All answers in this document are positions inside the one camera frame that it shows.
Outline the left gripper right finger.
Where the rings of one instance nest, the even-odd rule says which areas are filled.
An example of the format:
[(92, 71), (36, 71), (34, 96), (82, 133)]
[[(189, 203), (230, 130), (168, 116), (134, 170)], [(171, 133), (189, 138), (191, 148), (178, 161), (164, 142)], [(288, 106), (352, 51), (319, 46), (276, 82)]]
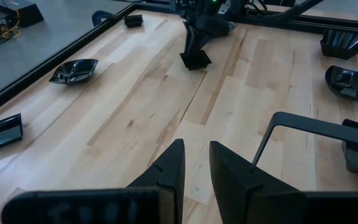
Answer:
[(209, 164), (223, 224), (358, 224), (358, 192), (298, 190), (217, 141)]

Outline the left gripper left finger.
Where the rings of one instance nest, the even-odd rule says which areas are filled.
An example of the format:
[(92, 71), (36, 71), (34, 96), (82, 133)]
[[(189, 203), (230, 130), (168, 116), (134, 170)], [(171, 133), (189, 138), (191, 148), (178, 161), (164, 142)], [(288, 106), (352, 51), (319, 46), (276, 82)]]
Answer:
[(30, 191), (11, 198), (2, 224), (181, 224), (185, 145), (174, 140), (127, 187)]

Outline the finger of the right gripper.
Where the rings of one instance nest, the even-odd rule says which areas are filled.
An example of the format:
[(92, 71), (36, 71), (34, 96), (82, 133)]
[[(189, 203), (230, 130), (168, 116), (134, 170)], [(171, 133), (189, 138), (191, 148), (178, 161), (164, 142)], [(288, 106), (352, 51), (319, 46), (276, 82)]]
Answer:
[(196, 52), (200, 52), (211, 39), (212, 36), (209, 33), (198, 31), (196, 33)]
[(185, 41), (185, 54), (192, 54), (193, 53), (193, 38), (194, 38), (194, 31), (192, 26), (188, 23), (184, 23), (186, 29), (186, 41)]

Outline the small square black plate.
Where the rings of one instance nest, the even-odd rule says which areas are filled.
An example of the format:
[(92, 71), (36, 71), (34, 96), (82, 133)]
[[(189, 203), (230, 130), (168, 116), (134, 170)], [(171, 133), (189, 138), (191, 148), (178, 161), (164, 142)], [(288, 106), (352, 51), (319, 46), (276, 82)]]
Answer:
[(204, 50), (199, 50), (192, 54), (181, 53), (180, 57), (188, 70), (206, 68), (211, 61)]
[(142, 14), (129, 15), (124, 17), (124, 23), (127, 28), (141, 27), (143, 24)]
[(20, 113), (0, 120), (0, 148), (23, 139), (22, 116)]

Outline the black leaf-shaped plate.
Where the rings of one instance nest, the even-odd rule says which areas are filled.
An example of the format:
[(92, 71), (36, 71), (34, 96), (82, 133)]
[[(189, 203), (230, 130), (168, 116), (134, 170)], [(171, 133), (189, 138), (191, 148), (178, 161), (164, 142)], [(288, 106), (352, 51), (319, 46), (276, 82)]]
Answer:
[(93, 76), (99, 60), (93, 58), (84, 58), (71, 60), (59, 65), (51, 78), (50, 83), (62, 85), (77, 85), (86, 83)]

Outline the black rounded square plate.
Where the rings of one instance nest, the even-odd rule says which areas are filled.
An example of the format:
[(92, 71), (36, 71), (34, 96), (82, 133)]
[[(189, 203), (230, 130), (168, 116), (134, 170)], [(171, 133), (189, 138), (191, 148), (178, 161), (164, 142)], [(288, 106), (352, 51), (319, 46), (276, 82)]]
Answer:
[(325, 30), (320, 40), (322, 54), (343, 60), (358, 54), (358, 34), (338, 30)]

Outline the black box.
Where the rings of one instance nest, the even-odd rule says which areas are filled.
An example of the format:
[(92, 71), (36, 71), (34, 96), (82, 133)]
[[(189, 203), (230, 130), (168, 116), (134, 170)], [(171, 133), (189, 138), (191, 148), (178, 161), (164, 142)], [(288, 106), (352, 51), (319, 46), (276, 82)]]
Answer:
[(29, 0), (0, 0), (0, 12), (7, 14), (13, 24), (29, 27), (44, 21), (44, 17), (36, 5)]

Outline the black aluminium frame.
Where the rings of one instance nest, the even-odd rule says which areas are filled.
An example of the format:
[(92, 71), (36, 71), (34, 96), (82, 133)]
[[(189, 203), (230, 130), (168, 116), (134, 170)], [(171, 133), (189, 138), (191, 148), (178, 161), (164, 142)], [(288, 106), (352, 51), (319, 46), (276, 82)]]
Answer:
[[(25, 90), (28, 86), (36, 82), (38, 79), (46, 75), (53, 67), (56, 67), (59, 63), (62, 63), (65, 59), (72, 56), (78, 50), (82, 49), (86, 44), (93, 41), (95, 38), (117, 24), (119, 21), (124, 20), (125, 16), (131, 15), (131, 13), (135, 10), (180, 15), (179, 12), (174, 11), (170, 7), (170, 1), (163, 2), (160, 0), (140, 0), (139, 2), (132, 2), (125, 9), (116, 13), (117, 19), (113, 21), (104, 21), (99, 26), (93, 27), (93, 29), (91, 29), (89, 32), (82, 35), (80, 38), (59, 50), (57, 53), (34, 67), (32, 70), (28, 71), (18, 79), (2, 88), (0, 90), (0, 107), (18, 95), (20, 92)], [(269, 10), (267, 11), (268, 15), (278, 13), (280, 12)], [(271, 19), (261, 19), (260, 15), (255, 9), (245, 9), (241, 16), (230, 17), (227, 19), (227, 21), (313, 34), (321, 34), (325, 30), (338, 30), (358, 34), (358, 21), (333, 17), (308, 16), (306, 15), (306, 11), (291, 20), (284, 22), (274, 22)]]

